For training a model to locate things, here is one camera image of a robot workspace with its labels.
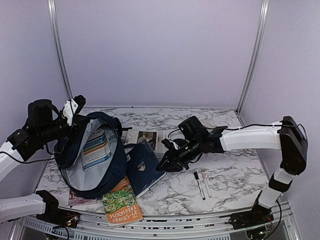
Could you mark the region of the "dark blue hardcover notebook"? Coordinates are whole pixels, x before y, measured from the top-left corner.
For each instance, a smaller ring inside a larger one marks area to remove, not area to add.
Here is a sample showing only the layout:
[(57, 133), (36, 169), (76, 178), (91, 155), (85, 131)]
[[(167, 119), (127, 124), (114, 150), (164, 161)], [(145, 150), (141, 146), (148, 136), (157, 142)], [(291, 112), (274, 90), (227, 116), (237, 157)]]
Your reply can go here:
[(156, 170), (160, 163), (146, 140), (124, 146), (127, 158), (126, 175), (137, 198), (149, 191), (162, 180), (167, 172)]

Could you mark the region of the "penguin young readers book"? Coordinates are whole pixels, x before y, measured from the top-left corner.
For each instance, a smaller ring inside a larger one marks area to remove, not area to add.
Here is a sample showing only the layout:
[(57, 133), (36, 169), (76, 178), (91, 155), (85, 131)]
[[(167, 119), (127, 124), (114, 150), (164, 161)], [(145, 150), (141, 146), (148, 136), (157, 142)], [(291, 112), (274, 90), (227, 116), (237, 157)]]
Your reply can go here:
[(83, 171), (107, 161), (112, 156), (109, 140), (104, 128), (97, 129), (87, 140), (81, 151)]

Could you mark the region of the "navy blue student backpack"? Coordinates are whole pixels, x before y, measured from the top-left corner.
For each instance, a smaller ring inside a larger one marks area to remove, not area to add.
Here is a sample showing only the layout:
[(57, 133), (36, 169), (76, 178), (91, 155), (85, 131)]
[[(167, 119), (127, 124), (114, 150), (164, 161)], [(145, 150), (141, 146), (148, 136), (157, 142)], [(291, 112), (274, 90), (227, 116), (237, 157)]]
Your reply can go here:
[[(109, 140), (111, 157), (83, 171), (81, 152), (88, 138), (99, 128), (104, 128)], [(86, 115), (86, 121), (74, 140), (62, 137), (54, 149), (55, 161), (68, 187), (84, 199), (97, 199), (111, 191), (124, 177), (127, 158), (122, 142), (123, 127), (117, 117), (96, 111)]]

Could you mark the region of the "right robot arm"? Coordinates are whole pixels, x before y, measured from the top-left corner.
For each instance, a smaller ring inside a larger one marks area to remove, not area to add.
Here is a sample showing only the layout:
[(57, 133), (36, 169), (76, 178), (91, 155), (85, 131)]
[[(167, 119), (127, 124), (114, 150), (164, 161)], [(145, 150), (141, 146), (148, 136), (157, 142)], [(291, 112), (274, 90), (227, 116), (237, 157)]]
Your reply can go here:
[(202, 154), (225, 153), (243, 149), (280, 150), (280, 166), (272, 174), (268, 186), (258, 195), (247, 219), (258, 224), (291, 186), (295, 176), (307, 167), (308, 140), (291, 116), (269, 124), (250, 124), (238, 128), (205, 127), (196, 116), (178, 125), (183, 139), (163, 139), (167, 148), (157, 171), (180, 172), (189, 169), (189, 163)]

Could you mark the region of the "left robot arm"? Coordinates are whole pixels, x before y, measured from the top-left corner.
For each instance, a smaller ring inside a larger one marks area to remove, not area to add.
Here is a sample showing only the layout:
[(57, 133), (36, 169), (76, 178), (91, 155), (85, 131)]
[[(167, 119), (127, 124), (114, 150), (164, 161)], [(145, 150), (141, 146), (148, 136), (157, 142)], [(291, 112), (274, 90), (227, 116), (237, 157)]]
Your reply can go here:
[(50, 99), (39, 99), (29, 103), (27, 120), (22, 128), (12, 133), (0, 147), (0, 179), (28, 161), (48, 143), (70, 137), (80, 125), (79, 112), (86, 104), (86, 98), (77, 95), (67, 100), (58, 110)]

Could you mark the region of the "white afternoon tea book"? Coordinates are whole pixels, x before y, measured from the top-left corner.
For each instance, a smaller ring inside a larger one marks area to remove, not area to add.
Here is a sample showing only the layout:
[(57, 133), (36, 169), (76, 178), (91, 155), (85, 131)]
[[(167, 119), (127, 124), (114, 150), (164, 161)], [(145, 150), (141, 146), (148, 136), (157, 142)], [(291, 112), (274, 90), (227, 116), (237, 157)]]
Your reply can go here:
[(151, 130), (133, 130), (129, 129), (125, 139), (125, 144), (138, 144), (142, 141), (147, 141), (156, 153), (164, 153), (167, 149), (161, 143), (161, 141), (167, 138), (168, 133), (160, 131), (151, 131)]

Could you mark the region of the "blue cap marker pen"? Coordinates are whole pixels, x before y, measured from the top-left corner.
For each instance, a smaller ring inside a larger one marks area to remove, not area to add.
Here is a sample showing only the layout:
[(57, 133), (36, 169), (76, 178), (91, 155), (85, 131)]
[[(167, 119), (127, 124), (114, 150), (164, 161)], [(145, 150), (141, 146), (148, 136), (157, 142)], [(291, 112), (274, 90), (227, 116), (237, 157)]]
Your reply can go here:
[(201, 198), (202, 198), (203, 201), (205, 201), (205, 200), (206, 200), (206, 197), (205, 197), (205, 194), (204, 194), (204, 191), (203, 191), (201, 182), (200, 182), (199, 175), (198, 175), (198, 173), (197, 173), (196, 171), (193, 173), (193, 175), (194, 175), (195, 180), (196, 180), (196, 182), (197, 182), (197, 185), (198, 185), (198, 188), (199, 188), (199, 192), (200, 192)]

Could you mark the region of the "pink cap marker pen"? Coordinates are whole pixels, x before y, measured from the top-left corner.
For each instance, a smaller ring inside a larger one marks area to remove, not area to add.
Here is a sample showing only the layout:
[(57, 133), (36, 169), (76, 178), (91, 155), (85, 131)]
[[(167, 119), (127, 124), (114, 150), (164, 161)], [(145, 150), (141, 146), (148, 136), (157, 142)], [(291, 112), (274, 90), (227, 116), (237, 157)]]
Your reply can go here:
[(209, 183), (208, 183), (208, 180), (207, 180), (207, 177), (206, 177), (205, 173), (202, 173), (202, 179), (203, 179), (203, 182), (204, 182), (208, 197), (212, 198), (212, 193), (211, 193), (211, 190), (210, 190), (210, 187), (209, 187)]

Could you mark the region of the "grey swirl ceramic plate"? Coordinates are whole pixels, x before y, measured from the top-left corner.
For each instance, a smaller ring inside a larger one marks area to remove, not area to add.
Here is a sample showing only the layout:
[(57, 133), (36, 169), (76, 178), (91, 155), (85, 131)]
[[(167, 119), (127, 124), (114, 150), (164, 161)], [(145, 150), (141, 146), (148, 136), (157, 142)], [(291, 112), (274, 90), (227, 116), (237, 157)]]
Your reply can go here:
[(216, 124), (214, 124), (214, 123), (212, 123), (212, 122), (210, 122), (210, 121), (207, 121), (207, 120), (205, 120), (205, 119), (200, 120), (200, 122), (202, 123), (202, 125), (203, 125), (204, 127), (209, 128), (209, 129), (213, 129), (213, 128), (217, 127)]

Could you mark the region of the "orange treehouse book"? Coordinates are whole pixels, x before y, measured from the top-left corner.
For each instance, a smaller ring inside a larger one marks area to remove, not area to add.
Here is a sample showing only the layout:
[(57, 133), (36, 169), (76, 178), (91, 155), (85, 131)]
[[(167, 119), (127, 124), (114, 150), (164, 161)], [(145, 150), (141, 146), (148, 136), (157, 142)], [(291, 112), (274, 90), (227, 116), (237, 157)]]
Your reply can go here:
[(123, 227), (143, 220), (143, 215), (131, 183), (125, 176), (102, 197), (103, 209), (109, 228)]

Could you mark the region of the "pink illustrated thin book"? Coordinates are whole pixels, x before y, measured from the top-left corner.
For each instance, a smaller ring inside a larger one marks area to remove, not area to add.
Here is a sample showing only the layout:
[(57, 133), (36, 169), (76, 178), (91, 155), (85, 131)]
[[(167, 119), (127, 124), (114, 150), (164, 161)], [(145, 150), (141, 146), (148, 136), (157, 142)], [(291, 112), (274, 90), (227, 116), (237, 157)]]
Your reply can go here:
[(98, 202), (97, 199), (85, 199), (80, 197), (74, 191), (72, 190), (69, 191), (69, 197), (68, 197), (69, 206), (91, 205), (91, 204), (96, 204), (97, 202)]

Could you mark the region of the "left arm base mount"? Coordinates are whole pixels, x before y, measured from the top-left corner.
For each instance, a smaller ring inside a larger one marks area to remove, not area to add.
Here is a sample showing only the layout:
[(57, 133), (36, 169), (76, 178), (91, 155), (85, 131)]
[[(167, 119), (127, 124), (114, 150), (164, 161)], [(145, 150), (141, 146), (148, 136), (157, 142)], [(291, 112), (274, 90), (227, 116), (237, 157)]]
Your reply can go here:
[(35, 192), (45, 203), (45, 210), (42, 214), (37, 214), (36, 218), (48, 223), (62, 227), (76, 228), (80, 219), (80, 214), (75, 211), (59, 208), (59, 201), (48, 191), (38, 190)]

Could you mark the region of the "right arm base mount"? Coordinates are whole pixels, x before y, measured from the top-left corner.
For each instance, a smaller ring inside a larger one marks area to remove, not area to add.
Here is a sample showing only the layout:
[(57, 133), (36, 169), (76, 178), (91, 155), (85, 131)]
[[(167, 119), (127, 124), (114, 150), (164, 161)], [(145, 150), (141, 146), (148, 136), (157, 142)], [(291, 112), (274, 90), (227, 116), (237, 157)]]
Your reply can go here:
[(271, 208), (265, 208), (259, 205), (259, 197), (257, 196), (251, 210), (233, 213), (229, 215), (228, 224), (233, 226), (234, 230), (249, 228), (265, 223), (272, 223), (274, 216)]

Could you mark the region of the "front aluminium rail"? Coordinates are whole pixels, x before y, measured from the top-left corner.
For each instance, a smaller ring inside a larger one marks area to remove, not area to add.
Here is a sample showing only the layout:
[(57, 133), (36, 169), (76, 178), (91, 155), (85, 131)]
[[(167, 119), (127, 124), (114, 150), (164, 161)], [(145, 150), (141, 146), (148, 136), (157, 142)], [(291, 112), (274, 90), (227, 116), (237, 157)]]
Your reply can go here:
[(21, 240), (299, 240), (289, 208), (272, 209), (274, 220), (235, 229), (227, 212), (185, 216), (146, 216), (142, 221), (110, 228), (102, 213), (82, 212), (76, 228), (56, 228), (54, 224), (27, 216), (17, 223), (11, 239)]

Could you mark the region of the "left aluminium frame post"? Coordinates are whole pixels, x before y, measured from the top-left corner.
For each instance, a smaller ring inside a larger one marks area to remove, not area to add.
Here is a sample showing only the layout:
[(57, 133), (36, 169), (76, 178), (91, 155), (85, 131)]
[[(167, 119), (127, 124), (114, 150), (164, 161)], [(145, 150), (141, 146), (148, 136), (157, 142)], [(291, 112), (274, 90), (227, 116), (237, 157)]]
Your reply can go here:
[(72, 88), (69, 81), (69, 76), (67, 73), (66, 63), (63, 55), (63, 48), (61, 44), (59, 23), (58, 23), (57, 10), (56, 10), (56, 1), (48, 0), (47, 4), (48, 4), (49, 20), (51, 24), (52, 37), (53, 37), (54, 47), (56, 51), (58, 66), (61, 73), (62, 82), (63, 82), (67, 99), (70, 100), (73, 98), (73, 93), (72, 93)]

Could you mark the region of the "aluminium frame post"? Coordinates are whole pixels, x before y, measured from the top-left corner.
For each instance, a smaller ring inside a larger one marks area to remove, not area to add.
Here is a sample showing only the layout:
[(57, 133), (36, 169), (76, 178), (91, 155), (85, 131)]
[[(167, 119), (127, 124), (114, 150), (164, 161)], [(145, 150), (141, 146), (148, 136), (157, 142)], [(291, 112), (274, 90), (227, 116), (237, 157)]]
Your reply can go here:
[(61, 44), (59, 23), (58, 23), (57, 10), (56, 10), (56, 1), (48, 0), (47, 4), (48, 4), (49, 20), (51, 24), (52, 37), (53, 37), (54, 47), (56, 51), (58, 66), (61, 73), (62, 82), (63, 82), (67, 99), (70, 100), (73, 98), (73, 93), (72, 93), (72, 88), (69, 81), (69, 76), (67, 73), (66, 63), (63, 55), (63, 48)]
[(248, 66), (248, 70), (246, 73), (244, 85), (240, 94), (240, 98), (236, 107), (235, 112), (240, 115), (244, 109), (251, 84), (254, 79), (255, 69), (258, 62), (258, 58), (262, 49), (264, 35), (266, 31), (267, 19), (268, 19), (268, 12), (269, 12), (269, 0), (262, 0), (259, 12), (259, 18), (257, 23), (257, 30), (255, 34), (255, 40), (253, 44), (252, 54)]

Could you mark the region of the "right aluminium frame post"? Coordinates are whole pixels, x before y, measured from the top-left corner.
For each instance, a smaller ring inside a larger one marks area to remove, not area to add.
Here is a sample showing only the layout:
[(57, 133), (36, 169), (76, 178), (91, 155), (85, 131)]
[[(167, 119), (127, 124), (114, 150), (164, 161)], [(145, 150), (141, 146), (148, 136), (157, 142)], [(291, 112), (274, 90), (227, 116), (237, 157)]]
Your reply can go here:
[(255, 40), (253, 44), (252, 54), (248, 66), (248, 70), (246, 73), (244, 85), (240, 94), (240, 98), (236, 107), (235, 112), (240, 115), (244, 109), (251, 84), (254, 79), (255, 69), (258, 62), (258, 58), (262, 49), (264, 35), (266, 31), (267, 19), (268, 19), (268, 12), (269, 12), (269, 0), (262, 0), (259, 12), (259, 18), (257, 23), (257, 30), (255, 34)]

